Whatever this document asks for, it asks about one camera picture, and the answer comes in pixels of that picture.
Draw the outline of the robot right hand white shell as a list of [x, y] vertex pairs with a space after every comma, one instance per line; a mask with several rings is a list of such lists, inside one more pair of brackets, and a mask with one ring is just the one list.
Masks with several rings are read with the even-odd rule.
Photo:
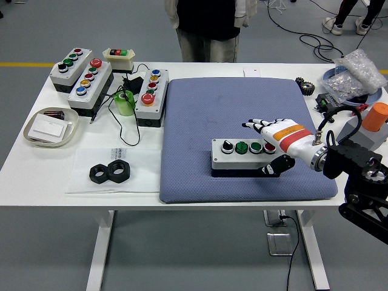
[[242, 124], [258, 132], [269, 144], [282, 150], [288, 157], [279, 162], [272, 161], [260, 168], [265, 174], [277, 175], [292, 167], [291, 159], [300, 158], [311, 169], [316, 169], [316, 152], [320, 145], [313, 145], [315, 135], [292, 119], [276, 119], [272, 122], [263, 119], [250, 119]]

